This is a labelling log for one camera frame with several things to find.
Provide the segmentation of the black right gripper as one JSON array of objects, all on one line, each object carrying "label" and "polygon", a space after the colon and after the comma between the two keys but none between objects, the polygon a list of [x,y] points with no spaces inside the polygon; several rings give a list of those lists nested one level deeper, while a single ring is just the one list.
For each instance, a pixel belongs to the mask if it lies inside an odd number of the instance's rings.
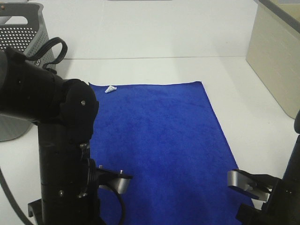
[{"label": "black right gripper", "polygon": [[258,210],[249,205],[241,204],[236,219],[243,225],[278,225],[281,214],[280,204],[264,203],[262,209]]}]

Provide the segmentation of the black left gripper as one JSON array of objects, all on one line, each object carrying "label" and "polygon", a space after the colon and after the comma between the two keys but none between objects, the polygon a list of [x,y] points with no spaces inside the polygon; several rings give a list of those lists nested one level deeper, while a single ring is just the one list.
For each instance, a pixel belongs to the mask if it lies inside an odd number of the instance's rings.
[{"label": "black left gripper", "polygon": [[99,182],[43,182],[41,199],[28,204],[38,225],[105,225],[100,217]]}]

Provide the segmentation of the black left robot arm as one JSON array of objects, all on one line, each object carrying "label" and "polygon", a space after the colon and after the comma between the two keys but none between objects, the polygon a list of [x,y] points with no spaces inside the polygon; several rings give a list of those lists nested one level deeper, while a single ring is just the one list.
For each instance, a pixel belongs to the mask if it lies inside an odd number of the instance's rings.
[{"label": "black left robot arm", "polygon": [[99,103],[92,88],[0,53],[0,113],[38,127],[41,198],[28,204],[39,225],[101,225],[90,139]]}]

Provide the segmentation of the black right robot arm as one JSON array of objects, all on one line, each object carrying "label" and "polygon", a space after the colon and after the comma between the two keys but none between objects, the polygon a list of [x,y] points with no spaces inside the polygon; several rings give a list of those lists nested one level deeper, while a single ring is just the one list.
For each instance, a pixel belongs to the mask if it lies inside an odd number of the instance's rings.
[{"label": "black right robot arm", "polygon": [[300,141],[292,150],[283,177],[234,169],[227,185],[263,202],[260,210],[241,204],[236,219],[243,225],[298,225],[300,223]]}]

